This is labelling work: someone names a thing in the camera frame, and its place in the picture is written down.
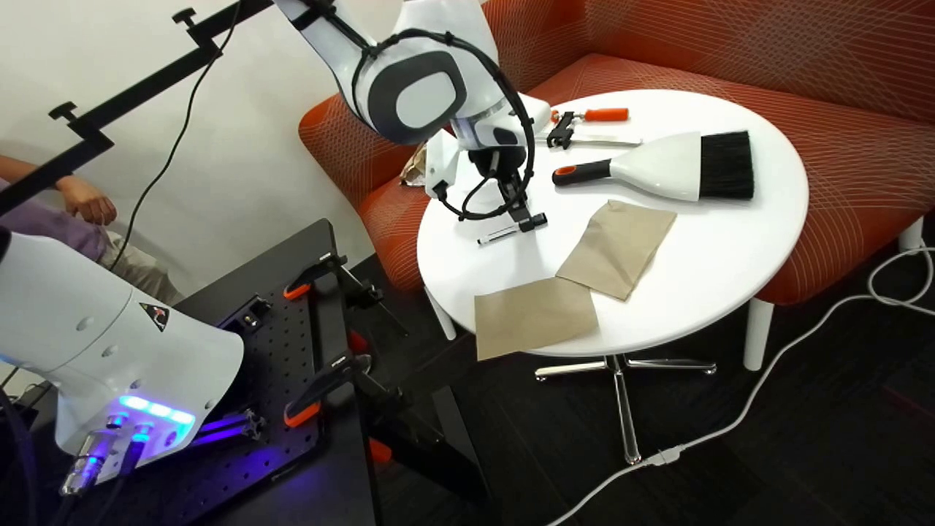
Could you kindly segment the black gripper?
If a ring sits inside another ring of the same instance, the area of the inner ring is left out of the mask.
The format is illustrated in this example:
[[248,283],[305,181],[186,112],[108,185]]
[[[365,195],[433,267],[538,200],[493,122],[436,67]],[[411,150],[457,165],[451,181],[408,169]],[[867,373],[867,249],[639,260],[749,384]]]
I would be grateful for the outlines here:
[[503,195],[499,213],[509,213],[519,232],[547,226],[547,213],[530,217],[527,185],[530,185],[530,144],[524,132],[493,128],[492,141],[470,153],[473,167],[482,179],[493,179]]

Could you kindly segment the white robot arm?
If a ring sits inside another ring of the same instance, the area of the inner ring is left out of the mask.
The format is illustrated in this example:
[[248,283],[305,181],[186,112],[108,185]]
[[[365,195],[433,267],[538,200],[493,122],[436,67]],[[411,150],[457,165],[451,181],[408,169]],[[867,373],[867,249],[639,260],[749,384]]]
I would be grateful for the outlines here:
[[384,40],[353,30],[335,0],[274,0],[281,14],[327,64],[349,112],[392,144],[423,144],[451,128],[503,205],[473,211],[448,201],[451,179],[430,181],[460,219],[505,213],[519,232],[547,223],[527,205],[536,169],[536,132],[519,90],[499,71],[496,40],[480,0],[404,0]]

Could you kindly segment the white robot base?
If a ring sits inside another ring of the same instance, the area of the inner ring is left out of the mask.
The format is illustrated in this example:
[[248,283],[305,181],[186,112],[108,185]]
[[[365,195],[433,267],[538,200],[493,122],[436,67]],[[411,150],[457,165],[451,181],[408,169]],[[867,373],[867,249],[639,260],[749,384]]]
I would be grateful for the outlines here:
[[2,233],[0,359],[59,388],[68,496],[182,454],[233,387],[236,334],[189,318],[51,238]]

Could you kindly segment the person's forearm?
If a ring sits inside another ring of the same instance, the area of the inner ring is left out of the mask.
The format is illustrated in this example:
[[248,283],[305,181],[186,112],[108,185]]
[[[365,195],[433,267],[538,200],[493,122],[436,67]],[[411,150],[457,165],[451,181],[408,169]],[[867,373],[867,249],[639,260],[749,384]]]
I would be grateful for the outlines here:
[[[8,154],[0,154],[0,179],[14,185],[33,176],[34,167]],[[56,194],[70,217],[78,217],[90,226],[112,226],[116,219],[115,201],[84,179],[61,176]]]

